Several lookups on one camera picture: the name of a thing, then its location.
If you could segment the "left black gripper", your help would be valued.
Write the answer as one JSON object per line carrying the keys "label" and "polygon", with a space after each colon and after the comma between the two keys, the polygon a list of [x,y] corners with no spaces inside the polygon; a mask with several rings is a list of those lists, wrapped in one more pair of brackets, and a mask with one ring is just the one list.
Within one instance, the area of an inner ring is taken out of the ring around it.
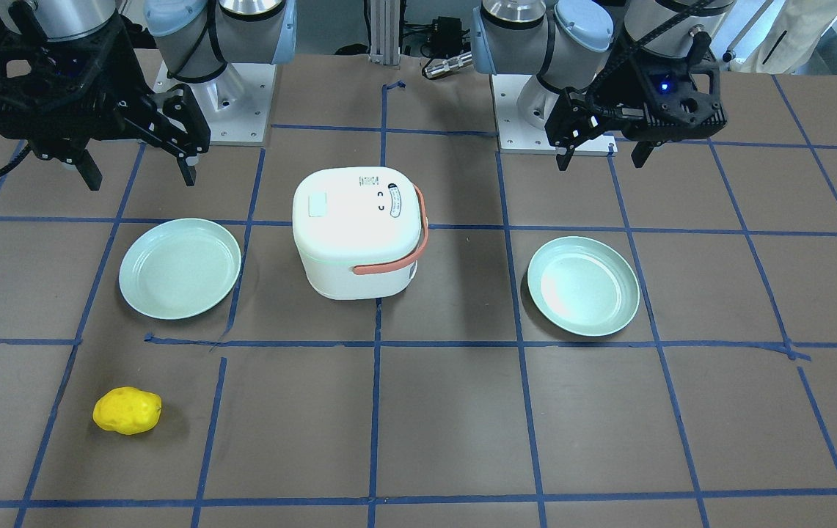
{"label": "left black gripper", "polygon": [[566,171],[577,147],[610,130],[636,141],[633,167],[640,169],[659,142],[706,139],[723,130],[719,64],[706,45],[685,56],[659,56],[616,45],[585,93],[565,87],[544,124],[556,164]]}

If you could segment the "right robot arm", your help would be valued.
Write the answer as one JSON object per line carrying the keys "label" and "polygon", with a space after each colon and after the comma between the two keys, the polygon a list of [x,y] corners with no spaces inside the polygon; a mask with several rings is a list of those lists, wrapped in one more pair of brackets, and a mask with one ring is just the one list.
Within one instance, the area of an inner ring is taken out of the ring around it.
{"label": "right robot arm", "polygon": [[169,153],[188,186],[211,120],[246,109],[237,64],[280,65],[296,48],[293,1],[147,1],[147,30],[171,86],[151,88],[112,1],[0,1],[0,135],[25,154],[102,173],[90,141],[139,140]]}

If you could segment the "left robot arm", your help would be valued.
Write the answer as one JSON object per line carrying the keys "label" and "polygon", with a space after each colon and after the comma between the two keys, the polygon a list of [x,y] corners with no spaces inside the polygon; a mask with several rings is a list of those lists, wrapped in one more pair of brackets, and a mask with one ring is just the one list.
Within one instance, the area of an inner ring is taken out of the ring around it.
{"label": "left robot arm", "polygon": [[483,1],[471,51],[488,75],[526,75],[522,110],[544,131],[559,170],[608,131],[633,141],[642,167],[667,142],[726,127],[712,36],[732,1]]}

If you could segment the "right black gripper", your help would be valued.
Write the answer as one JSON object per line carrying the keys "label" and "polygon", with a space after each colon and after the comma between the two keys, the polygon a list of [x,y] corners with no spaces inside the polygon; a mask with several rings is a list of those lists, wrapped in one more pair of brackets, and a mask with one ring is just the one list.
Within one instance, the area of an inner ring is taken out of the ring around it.
{"label": "right black gripper", "polygon": [[57,40],[38,15],[15,15],[0,40],[0,134],[75,169],[90,191],[103,175],[89,140],[139,139],[175,158],[188,187],[211,130],[190,86],[153,93],[123,16]]}

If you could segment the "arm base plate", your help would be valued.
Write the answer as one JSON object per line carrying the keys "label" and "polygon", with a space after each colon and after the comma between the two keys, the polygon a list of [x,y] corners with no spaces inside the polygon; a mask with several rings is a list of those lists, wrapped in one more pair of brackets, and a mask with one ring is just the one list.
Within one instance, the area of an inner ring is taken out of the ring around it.
{"label": "arm base plate", "polygon": [[181,73],[207,121],[211,146],[261,147],[266,142],[277,66],[214,61]]}
{"label": "arm base plate", "polygon": [[555,93],[546,90],[533,75],[515,74],[492,75],[491,90],[501,153],[558,153],[544,130],[555,107]]}

